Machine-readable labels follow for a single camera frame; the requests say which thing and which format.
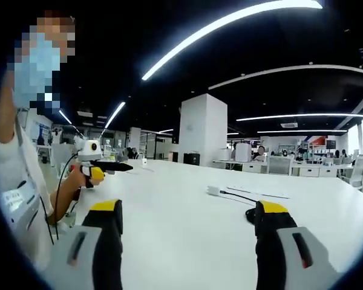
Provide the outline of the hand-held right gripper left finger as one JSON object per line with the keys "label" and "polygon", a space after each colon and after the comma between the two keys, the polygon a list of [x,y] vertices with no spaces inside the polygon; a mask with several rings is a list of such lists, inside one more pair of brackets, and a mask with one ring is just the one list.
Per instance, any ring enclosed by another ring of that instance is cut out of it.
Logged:
{"label": "hand-held right gripper left finger", "polygon": [[47,266],[51,289],[122,289],[122,234],[122,201],[94,204],[56,241]]}

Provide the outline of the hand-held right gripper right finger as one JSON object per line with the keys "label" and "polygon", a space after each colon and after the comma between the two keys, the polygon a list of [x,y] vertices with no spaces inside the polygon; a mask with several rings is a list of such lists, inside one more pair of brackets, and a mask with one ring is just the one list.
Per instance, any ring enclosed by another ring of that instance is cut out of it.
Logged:
{"label": "hand-held right gripper right finger", "polygon": [[287,208],[256,202],[257,289],[330,289],[336,270],[327,248],[306,227],[297,226]]}

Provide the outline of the person's left hand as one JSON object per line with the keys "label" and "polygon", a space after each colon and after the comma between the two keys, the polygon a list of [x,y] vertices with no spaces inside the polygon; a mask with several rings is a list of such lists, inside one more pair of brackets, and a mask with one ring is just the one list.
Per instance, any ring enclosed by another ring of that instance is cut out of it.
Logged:
{"label": "person's left hand", "polygon": [[94,185],[91,183],[90,178],[81,172],[80,164],[75,164],[72,166],[70,176],[73,178],[74,184],[78,187],[85,187],[87,189],[91,189],[94,187]]}

